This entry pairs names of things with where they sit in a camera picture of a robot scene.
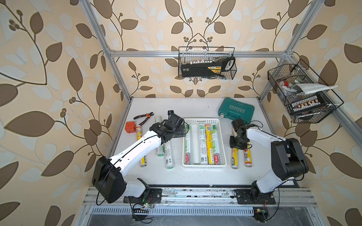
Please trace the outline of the white wrap roll red label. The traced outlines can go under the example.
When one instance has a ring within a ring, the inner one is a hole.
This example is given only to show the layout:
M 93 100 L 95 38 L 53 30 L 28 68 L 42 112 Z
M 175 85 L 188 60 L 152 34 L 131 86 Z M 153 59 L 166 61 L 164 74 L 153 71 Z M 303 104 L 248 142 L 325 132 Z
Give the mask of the white wrap roll red label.
M 185 135 L 185 164 L 192 164 L 192 154 L 191 154 L 191 131 L 190 126 L 186 124 L 186 135 Z

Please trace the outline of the white plastic basket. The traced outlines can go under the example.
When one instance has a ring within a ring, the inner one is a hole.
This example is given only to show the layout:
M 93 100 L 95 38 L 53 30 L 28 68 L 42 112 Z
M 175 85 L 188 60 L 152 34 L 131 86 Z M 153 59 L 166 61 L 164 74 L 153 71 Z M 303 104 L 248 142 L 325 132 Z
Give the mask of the white plastic basket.
M 187 134 L 183 138 L 183 166 L 186 168 L 226 167 L 220 120 L 186 118 Z

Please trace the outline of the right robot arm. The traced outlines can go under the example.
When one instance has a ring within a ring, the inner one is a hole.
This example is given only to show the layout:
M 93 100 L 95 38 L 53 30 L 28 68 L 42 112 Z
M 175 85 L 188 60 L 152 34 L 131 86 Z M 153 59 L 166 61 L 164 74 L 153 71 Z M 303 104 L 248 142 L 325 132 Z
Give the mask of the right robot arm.
M 308 163 L 300 142 L 295 138 L 284 138 L 267 133 L 255 124 L 245 124 L 242 119 L 232 121 L 235 135 L 230 136 L 230 147 L 246 150 L 249 142 L 255 141 L 271 152 L 271 170 L 261 179 L 254 181 L 250 196 L 272 195 L 273 191 L 287 181 L 297 181 L 309 171 Z

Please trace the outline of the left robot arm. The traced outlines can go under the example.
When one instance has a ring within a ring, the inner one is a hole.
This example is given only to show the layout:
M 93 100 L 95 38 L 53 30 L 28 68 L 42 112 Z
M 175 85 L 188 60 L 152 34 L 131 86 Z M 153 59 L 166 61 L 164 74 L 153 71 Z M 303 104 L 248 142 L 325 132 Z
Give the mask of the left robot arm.
M 185 137 L 186 122 L 173 110 L 168 111 L 168 118 L 154 123 L 143 137 L 110 158 L 97 160 L 91 183 L 107 203 L 114 203 L 120 197 L 149 199 L 149 185 L 138 178 L 138 182 L 126 182 L 124 177 L 150 151 L 173 138 Z

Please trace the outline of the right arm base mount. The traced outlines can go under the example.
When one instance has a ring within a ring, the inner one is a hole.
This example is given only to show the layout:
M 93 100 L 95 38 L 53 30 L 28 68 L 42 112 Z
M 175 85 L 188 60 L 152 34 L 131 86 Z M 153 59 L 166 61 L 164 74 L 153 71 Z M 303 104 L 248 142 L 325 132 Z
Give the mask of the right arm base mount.
M 273 192 L 264 194 L 254 189 L 237 189 L 234 191 L 234 196 L 237 198 L 238 204 L 276 204 Z

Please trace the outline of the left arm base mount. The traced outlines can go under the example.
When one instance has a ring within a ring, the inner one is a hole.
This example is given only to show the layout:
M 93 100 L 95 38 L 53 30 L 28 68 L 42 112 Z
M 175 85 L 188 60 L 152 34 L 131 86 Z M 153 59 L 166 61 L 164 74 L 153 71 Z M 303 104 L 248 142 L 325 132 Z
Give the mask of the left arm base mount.
M 125 196 L 123 203 L 138 203 L 138 204 L 155 204 L 160 203 L 162 199 L 161 188 L 146 188 L 140 197 Z

